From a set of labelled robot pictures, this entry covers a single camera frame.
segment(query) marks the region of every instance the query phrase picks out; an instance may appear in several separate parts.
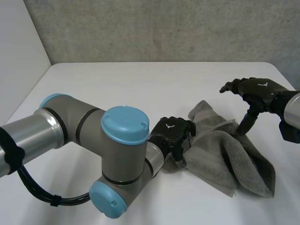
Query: table surface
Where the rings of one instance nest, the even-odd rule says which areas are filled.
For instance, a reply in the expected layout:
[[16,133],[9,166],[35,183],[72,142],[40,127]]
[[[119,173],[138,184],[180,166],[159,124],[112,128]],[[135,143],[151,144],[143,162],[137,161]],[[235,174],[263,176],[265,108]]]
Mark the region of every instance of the table surface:
[[[45,97],[66,93],[107,110],[129,105],[143,110],[150,128],[163,116],[187,118],[206,100],[225,119],[241,121],[247,103],[219,89],[234,78],[263,77],[293,90],[271,64],[262,62],[63,63],[52,66],[9,122],[31,115]],[[109,219],[89,201],[52,207],[35,199],[16,173],[0,179],[0,215],[6,225],[281,225],[300,221],[300,146],[281,138],[276,115],[263,113],[248,133],[274,165],[273,199],[237,190],[233,198],[189,171],[160,171],[119,219]],[[86,193],[101,175],[101,158],[69,143],[26,165],[45,190],[63,197]]]

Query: robotic arm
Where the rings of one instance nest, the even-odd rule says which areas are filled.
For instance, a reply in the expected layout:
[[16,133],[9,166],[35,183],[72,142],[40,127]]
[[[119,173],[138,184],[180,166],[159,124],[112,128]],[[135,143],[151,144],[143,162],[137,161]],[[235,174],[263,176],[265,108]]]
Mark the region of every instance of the robotic arm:
[[[44,195],[50,194],[35,183],[23,164],[75,142],[102,158],[102,176],[88,194],[78,198],[81,203],[91,199],[107,217],[118,218],[155,177],[167,155],[178,152],[173,154],[175,161],[183,160],[179,147],[191,130],[195,134],[190,121],[162,118],[149,138],[149,119],[136,108],[117,106],[104,111],[71,96],[54,94],[32,116],[0,127],[0,177],[18,171],[27,189],[45,201]],[[45,202],[53,206],[73,205],[71,199],[75,199],[52,197]]]
[[227,82],[220,93],[239,94],[250,108],[237,133],[246,134],[259,113],[275,113],[281,118],[279,129],[284,140],[300,143],[300,91],[290,91],[270,79],[243,78]]

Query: towel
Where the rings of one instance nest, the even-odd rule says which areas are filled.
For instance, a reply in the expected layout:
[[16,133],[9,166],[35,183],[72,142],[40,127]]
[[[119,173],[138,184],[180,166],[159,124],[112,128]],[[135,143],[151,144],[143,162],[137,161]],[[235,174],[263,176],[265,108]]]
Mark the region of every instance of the towel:
[[[274,197],[275,170],[247,136],[236,135],[238,124],[225,120],[201,101],[188,114],[196,124],[190,145],[183,143],[186,168],[217,190],[232,197],[238,184],[263,197]],[[172,157],[163,169],[179,170]]]

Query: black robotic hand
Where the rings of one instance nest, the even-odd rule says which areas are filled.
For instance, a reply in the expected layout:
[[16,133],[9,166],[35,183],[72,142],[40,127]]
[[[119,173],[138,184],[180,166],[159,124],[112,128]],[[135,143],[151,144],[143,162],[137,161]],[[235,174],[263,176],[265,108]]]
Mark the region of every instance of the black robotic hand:
[[171,153],[178,167],[187,165],[183,157],[182,143],[189,135],[196,135],[196,124],[183,118],[163,117],[153,128],[149,142],[156,144],[163,152],[164,158]]
[[299,130],[284,120],[285,106],[299,91],[289,91],[280,84],[263,78],[235,79],[232,82],[227,82],[220,89],[220,93],[225,91],[239,94],[250,105],[237,129],[239,135],[244,135],[251,129],[259,113],[269,112],[280,116],[279,129],[283,139],[294,143],[300,142],[297,134]]

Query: robotic hand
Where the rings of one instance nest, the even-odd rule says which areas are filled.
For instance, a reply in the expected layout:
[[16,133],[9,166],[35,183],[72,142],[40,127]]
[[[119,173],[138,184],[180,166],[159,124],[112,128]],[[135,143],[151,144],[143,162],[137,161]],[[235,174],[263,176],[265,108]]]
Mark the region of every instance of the robotic hand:
[[241,121],[237,133],[246,134],[259,113],[275,113],[281,118],[279,129],[286,141],[300,143],[300,91],[289,91],[280,84],[263,78],[243,78],[227,82],[220,93],[239,94],[250,108]]
[[183,118],[163,117],[153,128],[149,142],[153,142],[163,149],[164,158],[171,154],[179,168],[186,167],[187,163],[183,157],[183,141],[189,135],[196,136],[196,124]]

